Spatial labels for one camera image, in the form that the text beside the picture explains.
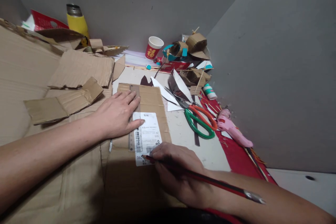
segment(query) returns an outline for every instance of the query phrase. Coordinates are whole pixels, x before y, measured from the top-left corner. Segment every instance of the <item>pencil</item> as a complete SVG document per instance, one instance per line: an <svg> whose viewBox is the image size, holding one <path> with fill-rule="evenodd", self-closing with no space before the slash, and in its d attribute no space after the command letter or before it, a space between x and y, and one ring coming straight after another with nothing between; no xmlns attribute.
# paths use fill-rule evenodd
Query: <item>pencil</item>
<svg viewBox="0 0 336 224"><path fill-rule="evenodd" d="M208 184L211 184L213 186L222 188L226 191L229 191L229 192L234 193L238 196L244 197L248 200L252 200L252 201L257 202L259 204L266 204L266 202L258 194L255 194L255 193L247 191L245 189L233 186L233 185L228 184L224 181L220 181L220 180L216 180L214 178L207 177L205 175L196 173L194 171L190 171L190 170L188 170L186 168L183 168L183 167L179 167L179 166L175 166L175 165L170 165L168 163L164 163L163 161L156 160L153 157L148 156L148 155L142 155L142 157L149 160L150 162L158 161L158 162L164 164L168 169L173 170L173 171L178 172L178 173L181 173L183 175L186 175L186 176L188 176L190 178L193 178L195 180L206 182Z"/></svg>

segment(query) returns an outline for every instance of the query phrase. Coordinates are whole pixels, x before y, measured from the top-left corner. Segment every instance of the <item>glue gun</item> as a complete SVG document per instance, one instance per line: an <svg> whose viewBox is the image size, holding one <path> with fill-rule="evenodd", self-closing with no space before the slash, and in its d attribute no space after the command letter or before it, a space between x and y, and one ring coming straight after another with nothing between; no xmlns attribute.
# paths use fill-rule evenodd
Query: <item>glue gun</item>
<svg viewBox="0 0 336 224"><path fill-rule="evenodd" d="M231 112L228 108L223 109L217 118L218 129L221 131L226 131L228 134L241 146L246 148L253 147L253 143L246 139L240 130L231 121Z"/></svg>

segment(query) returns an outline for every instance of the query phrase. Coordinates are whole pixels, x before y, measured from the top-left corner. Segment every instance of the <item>white desk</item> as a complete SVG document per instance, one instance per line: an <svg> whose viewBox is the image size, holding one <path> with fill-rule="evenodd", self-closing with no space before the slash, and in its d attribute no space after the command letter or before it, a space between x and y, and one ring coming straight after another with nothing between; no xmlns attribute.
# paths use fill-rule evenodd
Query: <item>white desk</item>
<svg viewBox="0 0 336 224"><path fill-rule="evenodd" d="M154 77L155 72L141 69L133 69L125 67L120 77L113 82L113 94L117 92L119 83L140 84L143 76L146 76L150 82L151 76ZM163 86L168 87L169 74L158 73L156 80ZM231 171L228 160L226 159L223 148L215 136L213 139L199 138L200 147L195 145L194 132L190 128L183 110L167 112L167 101L162 98L166 110L171 141L173 144L181 145L193 150L198 158L202 161L205 168L210 170ZM207 131L202 127L198 127L202 133Z"/></svg>

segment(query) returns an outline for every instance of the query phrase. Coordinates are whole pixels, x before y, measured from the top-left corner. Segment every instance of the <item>forearm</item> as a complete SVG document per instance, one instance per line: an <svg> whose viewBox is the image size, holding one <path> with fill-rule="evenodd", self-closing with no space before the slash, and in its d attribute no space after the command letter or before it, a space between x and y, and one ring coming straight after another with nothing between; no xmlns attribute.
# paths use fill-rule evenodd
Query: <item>forearm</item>
<svg viewBox="0 0 336 224"><path fill-rule="evenodd" d="M89 118L0 147L0 213L72 157L101 140Z"/></svg>
<svg viewBox="0 0 336 224"><path fill-rule="evenodd" d="M233 193L221 194L214 208L249 223L335 223L335 219L314 204L266 181L231 172L210 171L213 178L259 194L266 204L258 204Z"/></svg>

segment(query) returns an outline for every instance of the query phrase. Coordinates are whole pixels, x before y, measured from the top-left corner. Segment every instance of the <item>paper cup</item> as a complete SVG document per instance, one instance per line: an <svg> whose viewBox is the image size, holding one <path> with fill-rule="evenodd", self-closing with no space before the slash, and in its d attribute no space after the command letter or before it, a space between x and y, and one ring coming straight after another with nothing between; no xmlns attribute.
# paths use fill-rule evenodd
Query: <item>paper cup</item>
<svg viewBox="0 0 336 224"><path fill-rule="evenodd" d="M162 41L162 39L154 36L149 37L148 46L145 53L146 58L153 60L156 57L159 50L161 49L161 47L163 46L163 44L164 42Z"/></svg>

